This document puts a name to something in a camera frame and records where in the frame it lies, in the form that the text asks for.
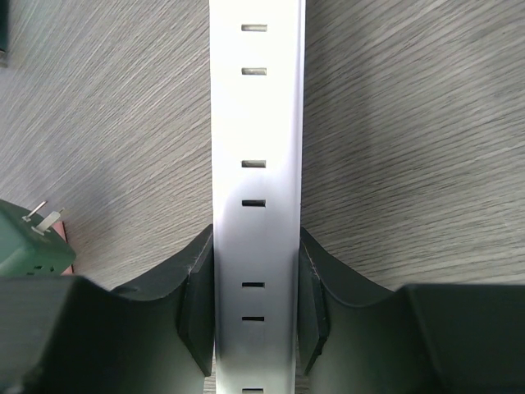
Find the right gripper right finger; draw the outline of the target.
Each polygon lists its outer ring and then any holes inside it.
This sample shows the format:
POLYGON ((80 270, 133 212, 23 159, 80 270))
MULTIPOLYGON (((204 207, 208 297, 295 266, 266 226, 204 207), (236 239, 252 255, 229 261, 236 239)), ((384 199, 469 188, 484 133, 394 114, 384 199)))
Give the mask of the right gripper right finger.
POLYGON ((389 291, 301 231, 298 343, 313 393, 521 393, 524 288, 389 291))

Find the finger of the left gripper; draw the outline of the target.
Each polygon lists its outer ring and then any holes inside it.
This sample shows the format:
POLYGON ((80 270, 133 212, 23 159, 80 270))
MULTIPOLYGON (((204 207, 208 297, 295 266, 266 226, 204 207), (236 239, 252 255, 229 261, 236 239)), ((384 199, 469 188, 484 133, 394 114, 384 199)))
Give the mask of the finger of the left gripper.
POLYGON ((0 64, 7 67, 9 44, 9 1, 0 0, 0 64))

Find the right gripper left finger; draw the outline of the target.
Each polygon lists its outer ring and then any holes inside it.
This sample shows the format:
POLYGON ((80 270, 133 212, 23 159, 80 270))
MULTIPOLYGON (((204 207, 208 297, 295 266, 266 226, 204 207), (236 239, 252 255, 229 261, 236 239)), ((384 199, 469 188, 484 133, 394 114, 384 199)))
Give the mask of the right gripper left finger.
POLYGON ((1 280, 4 393, 200 393, 214 344, 212 228, 112 290, 1 280))

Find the dark green cube plug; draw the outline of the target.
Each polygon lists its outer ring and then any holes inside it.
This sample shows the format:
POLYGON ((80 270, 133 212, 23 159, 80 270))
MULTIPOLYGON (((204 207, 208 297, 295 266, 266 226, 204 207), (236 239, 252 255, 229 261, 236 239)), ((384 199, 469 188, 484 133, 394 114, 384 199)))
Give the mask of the dark green cube plug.
POLYGON ((43 217, 40 203, 29 210, 1 202, 1 275, 3 277, 62 275, 76 253, 53 229, 62 211, 43 217))

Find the pink cube plug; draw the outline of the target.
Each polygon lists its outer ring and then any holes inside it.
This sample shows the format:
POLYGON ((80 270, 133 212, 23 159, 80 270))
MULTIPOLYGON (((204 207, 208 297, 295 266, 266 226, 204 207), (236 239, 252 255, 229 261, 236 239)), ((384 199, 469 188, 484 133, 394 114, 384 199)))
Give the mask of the pink cube plug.
MULTIPOLYGON (((57 234, 60 235, 60 237, 67 243, 67 235, 66 235, 66 228, 64 226, 63 221, 56 222, 53 226, 53 229, 57 232, 57 234)), ((74 274, 74 267, 71 264, 68 266, 63 272, 62 275, 73 275, 74 274)))

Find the white power strip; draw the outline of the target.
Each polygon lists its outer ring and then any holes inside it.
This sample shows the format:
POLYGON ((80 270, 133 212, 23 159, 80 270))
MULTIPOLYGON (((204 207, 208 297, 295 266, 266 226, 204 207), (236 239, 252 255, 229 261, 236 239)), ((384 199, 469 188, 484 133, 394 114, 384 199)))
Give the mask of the white power strip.
POLYGON ((209 4, 219 393, 295 389, 305 11, 209 4))

